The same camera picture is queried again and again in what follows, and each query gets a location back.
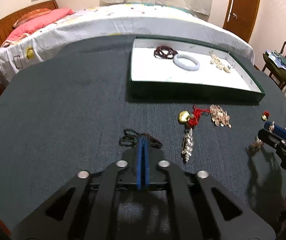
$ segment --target small gold charm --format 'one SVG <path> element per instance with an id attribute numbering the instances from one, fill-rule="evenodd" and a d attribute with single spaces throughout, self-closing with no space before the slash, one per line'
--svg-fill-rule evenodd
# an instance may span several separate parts
<path id="1" fill-rule="evenodd" d="M 187 111 L 179 113 L 178 120 L 180 123 L 187 123 L 190 120 L 190 114 Z"/>
<path id="2" fill-rule="evenodd" d="M 231 128 L 232 126 L 230 125 L 230 116 L 227 114 L 226 111 L 222 109 L 220 106 L 216 105 L 211 105 L 210 106 L 210 113 L 212 116 L 212 121 L 215 123 L 216 126 L 228 126 Z"/>

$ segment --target bolt head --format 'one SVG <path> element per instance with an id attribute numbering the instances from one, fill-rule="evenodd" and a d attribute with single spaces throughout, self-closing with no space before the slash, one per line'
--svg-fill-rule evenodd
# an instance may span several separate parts
<path id="1" fill-rule="evenodd" d="M 80 179 L 86 179 L 90 174 L 87 172 L 87 171 L 80 171 L 77 176 L 80 178 Z"/>
<path id="2" fill-rule="evenodd" d="M 127 161 L 120 160 L 116 163 L 117 166 L 119 167 L 126 167 L 127 166 Z"/>
<path id="3" fill-rule="evenodd" d="M 165 161 L 165 160 L 159 162 L 160 167 L 168 167 L 169 165 L 170 165 L 170 162 Z"/>
<path id="4" fill-rule="evenodd" d="M 200 179 L 205 179 L 209 176 L 210 174 L 207 172 L 207 171 L 199 171 L 197 173 L 197 176 L 200 178 Z"/>

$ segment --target white bangle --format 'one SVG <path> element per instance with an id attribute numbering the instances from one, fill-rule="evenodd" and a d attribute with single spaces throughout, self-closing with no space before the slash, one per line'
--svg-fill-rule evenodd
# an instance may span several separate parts
<path id="1" fill-rule="evenodd" d="M 181 61 L 179 61 L 178 59 L 179 58 L 185 58 L 185 59 L 188 59 L 190 61 L 192 61 L 195 66 L 188 66 L 188 65 L 185 65 L 184 63 L 182 63 Z M 189 71 L 196 71 L 200 68 L 200 63 L 199 61 L 195 58 L 195 57 L 192 57 L 190 55 L 186 55 L 186 54 L 176 54 L 174 57 L 173 57 L 173 63 L 182 68 L 182 69 L 185 69 L 185 70 L 189 70 Z"/>

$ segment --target red tassel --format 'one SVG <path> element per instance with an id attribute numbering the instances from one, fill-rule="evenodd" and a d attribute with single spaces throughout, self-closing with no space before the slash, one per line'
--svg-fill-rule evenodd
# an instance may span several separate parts
<path id="1" fill-rule="evenodd" d="M 265 111 L 265 112 L 263 113 L 263 115 L 265 115 L 267 118 L 270 117 L 270 113 L 269 113 L 268 111 Z"/>
<path id="2" fill-rule="evenodd" d="M 190 118 L 190 120 L 188 121 L 188 125 L 193 128 L 194 126 L 196 126 L 199 122 L 199 119 L 201 117 L 201 115 L 203 113 L 210 113 L 210 111 L 208 109 L 200 109 L 198 107 L 196 107 L 196 105 L 193 106 L 193 118 Z"/>

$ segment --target orange pillow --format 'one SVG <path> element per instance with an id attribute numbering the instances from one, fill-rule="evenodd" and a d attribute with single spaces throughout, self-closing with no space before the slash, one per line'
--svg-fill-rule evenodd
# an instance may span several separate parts
<path id="1" fill-rule="evenodd" d="M 45 14 L 48 14 L 49 12 L 51 12 L 50 9 L 48 8 L 44 8 L 44 9 L 36 9 L 32 12 L 28 12 L 26 14 L 24 14 L 20 19 L 18 19 L 14 24 L 13 24 L 13 28 L 16 28 L 18 26 L 20 26 L 21 24 L 29 21 L 29 20 L 32 20 L 36 17 L 39 17 L 41 15 L 45 15 Z"/>

